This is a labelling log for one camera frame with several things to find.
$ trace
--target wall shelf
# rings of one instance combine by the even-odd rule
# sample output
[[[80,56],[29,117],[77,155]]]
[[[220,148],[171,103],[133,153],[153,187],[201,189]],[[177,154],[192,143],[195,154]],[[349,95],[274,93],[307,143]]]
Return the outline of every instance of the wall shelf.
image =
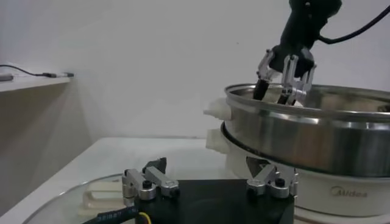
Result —
[[[19,89],[36,88],[70,82],[70,78],[34,77],[31,75],[14,75],[12,81],[0,82],[0,93]]]

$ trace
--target stainless steel pot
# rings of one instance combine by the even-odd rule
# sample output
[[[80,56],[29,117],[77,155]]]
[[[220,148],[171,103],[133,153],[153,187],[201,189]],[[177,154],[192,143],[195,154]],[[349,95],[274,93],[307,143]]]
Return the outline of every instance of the stainless steel pot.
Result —
[[[353,177],[390,177],[390,93],[313,85],[303,107],[279,105],[281,86],[263,101],[254,84],[228,86],[232,120],[222,132],[259,156],[301,169]]]

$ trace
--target silver clamp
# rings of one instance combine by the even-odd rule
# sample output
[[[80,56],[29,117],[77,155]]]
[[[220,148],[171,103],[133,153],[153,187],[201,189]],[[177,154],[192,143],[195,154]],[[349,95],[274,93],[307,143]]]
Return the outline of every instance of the silver clamp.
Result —
[[[136,196],[141,200],[152,200],[156,197],[156,185],[136,169],[129,169],[122,175],[122,193],[125,205]]]
[[[294,79],[299,57],[296,55],[289,55],[285,58],[285,65],[282,76],[282,96],[284,100],[279,103],[293,105],[295,101],[304,102],[307,91],[311,89],[313,82],[314,70],[317,65],[306,72],[299,80]]]
[[[268,164],[253,179],[247,180],[247,191],[254,196],[261,196],[266,193],[266,188],[275,198],[287,198],[289,195],[297,195],[298,174],[294,169],[289,178],[280,178],[280,172],[275,165]]]
[[[161,173],[156,167],[150,166],[145,170],[147,180],[157,184],[161,189],[161,194],[165,197],[176,198],[180,194],[179,182],[169,179],[165,174]]]
[[[258,79],[271,83],[272,80],[279,75],[277,71],[271,69],[268,66],[271,60],[274,59],[274,57],[274,52],[272,50],[267,49],[266,55],[263,57],[263,59],[261,59],[260,64],[258,65]]]

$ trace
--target midea logo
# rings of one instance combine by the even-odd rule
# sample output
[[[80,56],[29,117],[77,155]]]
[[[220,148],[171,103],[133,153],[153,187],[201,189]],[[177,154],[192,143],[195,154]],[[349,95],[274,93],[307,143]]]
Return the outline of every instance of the midea logo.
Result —
[[[358,192],[355,190],[346,190],[343,187],[340,186],[334,186],[330,189],[330,193],[333,196],[340,196],[340,197],[356,197],[356,198],[366,198],[367,192]]]

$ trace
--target yellow wire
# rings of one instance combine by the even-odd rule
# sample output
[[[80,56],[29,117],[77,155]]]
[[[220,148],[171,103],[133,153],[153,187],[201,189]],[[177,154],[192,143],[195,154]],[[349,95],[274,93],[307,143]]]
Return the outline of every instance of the yellow wire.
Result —
[[[147,224],[152,224],[152,220],[148,214],[146,214],[145,212],[139,212],[139,215],[142,215],[143,217],[145,217],[145,219],[147,220]]]

